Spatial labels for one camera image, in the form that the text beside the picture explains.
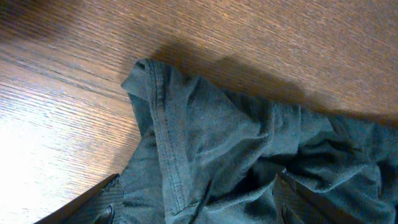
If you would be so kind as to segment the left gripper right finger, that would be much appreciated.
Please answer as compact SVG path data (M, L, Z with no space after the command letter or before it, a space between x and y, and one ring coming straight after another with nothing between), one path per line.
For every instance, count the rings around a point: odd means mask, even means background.
M275 175L273 196L278 223L360 223L322 194L312 192L283 172Z

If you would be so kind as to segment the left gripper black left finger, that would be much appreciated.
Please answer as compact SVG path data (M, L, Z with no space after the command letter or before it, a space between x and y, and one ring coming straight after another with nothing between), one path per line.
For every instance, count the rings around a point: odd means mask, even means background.
M119 174L112 174L35 224L118 224L123 208Z

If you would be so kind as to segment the black Nike t-shirt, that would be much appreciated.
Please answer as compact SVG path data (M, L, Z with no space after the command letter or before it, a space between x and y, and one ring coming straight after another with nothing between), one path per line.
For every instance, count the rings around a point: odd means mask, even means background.
M221 90L165 63L123 82L141 141L123 170L122 223L276 223L285 174L354 222L397 222L397 130Z

